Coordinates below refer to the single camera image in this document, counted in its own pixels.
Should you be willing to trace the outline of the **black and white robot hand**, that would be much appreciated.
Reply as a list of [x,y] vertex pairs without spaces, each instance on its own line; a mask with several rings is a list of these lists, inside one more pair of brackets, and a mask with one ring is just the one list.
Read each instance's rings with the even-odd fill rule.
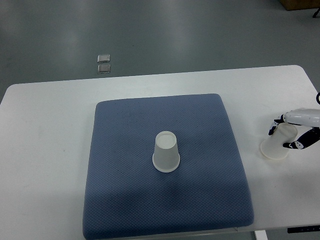
[[311,127],[311,129],[301,135],[297,140],[285,142],[282,146],[288,149],[303,150],[320,140],[320,110],[299,108],[288,111],[273,120],[268,135],[271,136],[279,124],[287,123],[295,126]]

